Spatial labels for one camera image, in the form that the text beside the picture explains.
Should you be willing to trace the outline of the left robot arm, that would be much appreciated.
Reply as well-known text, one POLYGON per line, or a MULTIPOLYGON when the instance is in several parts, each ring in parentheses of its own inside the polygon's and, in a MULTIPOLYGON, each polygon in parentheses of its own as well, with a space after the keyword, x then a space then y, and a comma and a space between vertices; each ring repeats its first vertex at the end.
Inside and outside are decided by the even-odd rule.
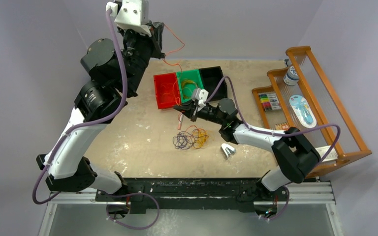
POLYGON ((150 22, 149 35, 132 29, 118 28, 123 48, 115 41, 94 41, 80 63, 90 76, 74 100, 69 122, 59 147, 40 154, 36 161, 48 173, 45 182, 54 192, 79 192, 88 187, 102 190, 114 200, 127 195, 120 173, 100 169, 84 156, 97 135, 110 124, 116 110, 124 107, 122 98, 137 96, 137 89, 152 58, 162 59, 164 23, 150 22))

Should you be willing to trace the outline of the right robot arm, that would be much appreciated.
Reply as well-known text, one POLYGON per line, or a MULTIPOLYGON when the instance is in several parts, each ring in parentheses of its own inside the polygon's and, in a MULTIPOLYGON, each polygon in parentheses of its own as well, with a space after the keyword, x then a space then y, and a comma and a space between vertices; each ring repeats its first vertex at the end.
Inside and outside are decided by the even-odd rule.
POLYGON ((221 99, 217 106, 207 103, 201 108, 194 101, 188 101, 173 108, 193 122, 200 118, 220 125, 219 133, 226 142, 253 146, 274 155, 277 167, 261 178, 256 190, 263 200, 273 197, 276 190, 286 184, 301 183, 321 160, 318 151, 298 128, 270 130, 244 124, 237 117, 238 110, 232 99, 221 99))

